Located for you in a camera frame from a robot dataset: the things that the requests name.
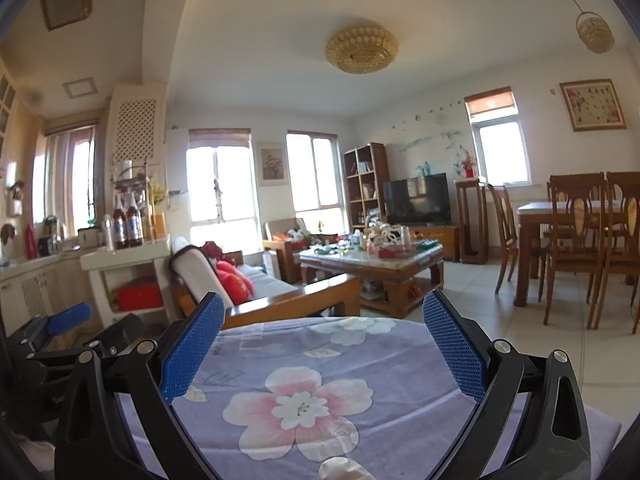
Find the framed floral painting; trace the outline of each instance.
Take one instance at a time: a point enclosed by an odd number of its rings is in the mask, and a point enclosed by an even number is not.
[[[280,142],[258,142],[258,184],[284,186],[289,183],[287,150]]]
[[[611,79],[560,83],[574,132],[626,128]]]

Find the purple tablecloth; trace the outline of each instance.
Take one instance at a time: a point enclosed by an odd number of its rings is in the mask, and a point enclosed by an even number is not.
[[[146,466],[162,474],[130,398],[121,402]],[[523,404],[518,396],[487,472],[504,460]],[[311,480],[332,456],[378,480],[424,480],[475,402],[422,324],[306,318],[221,332],[173,406],[224,480]],[[594,478],[620,425],[596,410],[587,416]]]

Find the flat screen tv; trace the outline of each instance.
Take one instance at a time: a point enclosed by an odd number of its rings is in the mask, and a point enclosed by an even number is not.
[[[451,222],[447,174],[385,182],[386,221],[390,224]]]

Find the silver screw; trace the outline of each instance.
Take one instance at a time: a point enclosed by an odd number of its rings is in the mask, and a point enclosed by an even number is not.
[[[565,354],[562,350],[556,350],[554,352],[554,357],[561,363],[565,363],[569,360],[567,354]]]
[[[142,343],[140,343],[138,345],[138,347],[136,348],[136,350],[138,350],[139,354],[148,354],[149,352],[151,352],[154,349],[154,342],[153,341],[143,341]]]
[[[89,350],[85,350],[84,352],[82,352],[80,354],[80,357],[78,358],[78,361],[80,361],[82,364],[84,364],[84,363],[88,363],[93,358],[94,358],[94,353],[89,351]]]
[[[494,348],[501,354],[508,354],[511,352],[511,345],[503,339],[498,339],[498,341],[494,343]]]

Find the crystal ceiling lamp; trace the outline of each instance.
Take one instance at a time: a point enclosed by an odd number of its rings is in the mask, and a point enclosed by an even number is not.
[[[604,54],[616,44],[616,38],[604,18],[590,10],[584,11],[578,2],[574,4],[580,9],[580,14],[575,19],[575,29],[578,36],[589,50],[596,54]]]
[[[382,27],[346,28],[324,48],[326,60],[347,74],[368,74],[388,66],[398,54],[398,40]]]

